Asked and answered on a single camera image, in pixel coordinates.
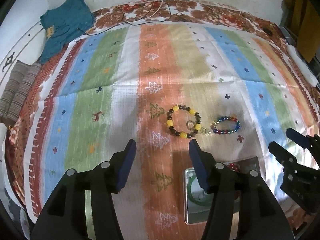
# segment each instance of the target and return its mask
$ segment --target folded towel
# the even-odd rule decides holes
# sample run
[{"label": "folded towel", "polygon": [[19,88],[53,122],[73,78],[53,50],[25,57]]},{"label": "folded towel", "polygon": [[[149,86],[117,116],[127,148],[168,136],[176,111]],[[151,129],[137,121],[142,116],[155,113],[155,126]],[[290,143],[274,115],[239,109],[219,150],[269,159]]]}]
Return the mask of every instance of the folded towel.
[{"label": "folded towel", "polygon": [[7,115],[9,107],[16,94],[24,76],[26,75],[30,65],[27,65],[19,60],[15,63],[9,76],[9,80],[5,85],[3,94],[0,99],[0,122],[3,123],[3,118]]},{"label": "folded towel", "polygon": [[308,68],[307,64],[304,63],[300,59],[299,53],[298,53],[296,47],[294,47],[292,45],[288,45],[287,46],[287,51],[288,51],[289,55],[292,57],[292,59],[295,61],[295,63],[297,64],[298,68],[301,71],[301,74],[304,76],[304,78],[307,80],[307,82],[312,87],[316,87],[317,84],[318,84],[318,80],[315,77],[315,75],[310,71],[310,69]]},{"label": "folded towel", "polygon": [[14,95],[9,111],[5,117],[6,121],[4,123],[7,126],[14,126],[14,124],[17,122],[21,109],[23,107],[24,101],[26,100],[27,95],[41,68],[42,68],[42,65],[38,62],[35,62],[28,69],[16,94]]}]

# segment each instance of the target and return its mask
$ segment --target green stripe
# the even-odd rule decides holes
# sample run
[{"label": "green stripe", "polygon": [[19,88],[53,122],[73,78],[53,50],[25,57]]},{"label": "green stripe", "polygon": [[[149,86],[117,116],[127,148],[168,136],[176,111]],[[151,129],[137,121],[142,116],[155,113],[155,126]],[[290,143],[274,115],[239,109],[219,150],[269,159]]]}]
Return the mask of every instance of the green stripe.
[{"label": "green stripe", "polygon": [[[127,28],[105,34],[90,61],[81,90],[77,92],[71,121],[65,169],[74,168],[78,172],[93,169],[103,161],[101,149],[110,128],[111,96],[114,74],[118,70],[122,44]],[[99,121],[93,122],[97,112]]]},{"label": "green stripe", "polygon": [[274,85],[272,78],[269,76],[268,70],[264,67],[264,65],[260,62],[256,55],[251,51],[251,48],[247,46],[247,43],[238,34],[232,31],[225,30],[223,30],[223,32],[227,34],[229,38],[238,46],[238,49],[255,68],[261,81],[265,83],[268,93],[271,96],[272,103],[275,106],[281,129],[284,132],[289,127],[295,129],[295,123],[291,118],[287,104],[283,100],[283,94],[281,90],[279,90],[277,85]]}]

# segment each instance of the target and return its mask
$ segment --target brown striped cushion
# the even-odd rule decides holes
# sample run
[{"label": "brown striped cushion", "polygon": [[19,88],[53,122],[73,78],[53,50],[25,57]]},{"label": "brown striped cushion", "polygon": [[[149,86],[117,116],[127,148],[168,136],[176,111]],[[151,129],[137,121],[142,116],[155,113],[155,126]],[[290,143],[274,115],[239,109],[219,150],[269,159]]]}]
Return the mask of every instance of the brown striped cushion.
[{"label": "brown striped cushion", "polygon": [[27,65],[21,61],[17,61],[14,65],[9,80],[7,84],[5,85],[3,94],[0,99],[0,122],[4,122],[4,116],[9,111],[10,104],[13,100],[13,97],[15,93],[17,92],[23,77],[27,73],[28,69],[30,68],[30,65]]},{"label": "brown striped cushion", "polygon": [[23,107],[24,101],[27,98],[27,95],[36,79],[36,76],[38,75],[39,71],[41,70],[42,65],[38,62],[33,63],[30,68],[28,69],[26,75],[24,76],[16,94],[13,97],[13,100],[11,102],[9,111],[6,115],[6,125],[13,126],[18,118],[19,114],[21,112],[21,109]]}]

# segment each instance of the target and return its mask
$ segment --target yellow bead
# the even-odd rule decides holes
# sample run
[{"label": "yellow bead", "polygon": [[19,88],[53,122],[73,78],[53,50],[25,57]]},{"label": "yellow bead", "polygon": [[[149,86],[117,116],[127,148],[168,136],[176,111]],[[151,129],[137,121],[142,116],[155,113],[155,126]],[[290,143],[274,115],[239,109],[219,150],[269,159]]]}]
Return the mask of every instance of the yellow bead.
[{"label": "yellow bead", "polygon": [[197,124],[195,125],[195,129],[198,130],[198,131],[200,131],[200,129],[201,129],[201,124],[197,123]]},{"label": "yellow bead", "polygon": [[173,126],[173,122],[172,122],[172,120],[168,120],[167,121],[167,125],[170,127],[170,126]]},{"label": "yellow bead", "polygon": [[193,109],[190,109],[189,113],[192,114],[192,115],[195,115],[196,111],[193,110]]},{"label": "yellow bead", "polygon": [[176,111],[178,111],[178,110],[179,110],[179,106],[174,106],[172,109],[173,109],[173,111],[175,111],[175,112],[176,112]]},{"label": "yellow bead", "polygon": [[181,132],[180,133],[180,137],[183,138],[183,139],[186,139],[187,138],[187,134],[185,132]]}]

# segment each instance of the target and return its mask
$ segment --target blue stripe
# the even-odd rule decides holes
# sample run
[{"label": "blue stripe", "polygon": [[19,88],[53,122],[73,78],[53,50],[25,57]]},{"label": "blue stripe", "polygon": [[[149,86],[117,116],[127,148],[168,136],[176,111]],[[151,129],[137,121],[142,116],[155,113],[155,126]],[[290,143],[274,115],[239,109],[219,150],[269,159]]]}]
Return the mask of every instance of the blue stripe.
[{"label": "blue stripe", "polygon": [[54,98],[54,109],[50,120],[50,130],[47,132],[46,149],[44,150],[44,192],[43,203],[47,201],[63,174],[64,160],[68,149],[69,134],[74,105],[77,99],[76,92],[80,90],[83,78],[89,68],[90,60],[98,47],[103,35],[87,38],[73,61],[63,87]]},{"label": "blue stripe", "polygon": [[238,46],[228,38],[227,34],[215,28],[206,28],[206,30],[228,57],[239,77],[244,80],[266,144],[268,145],[270,142],[276,141],[278,144],[285,146],[287,138],[281,129],[272,99],[255,68],[243,55]]}]

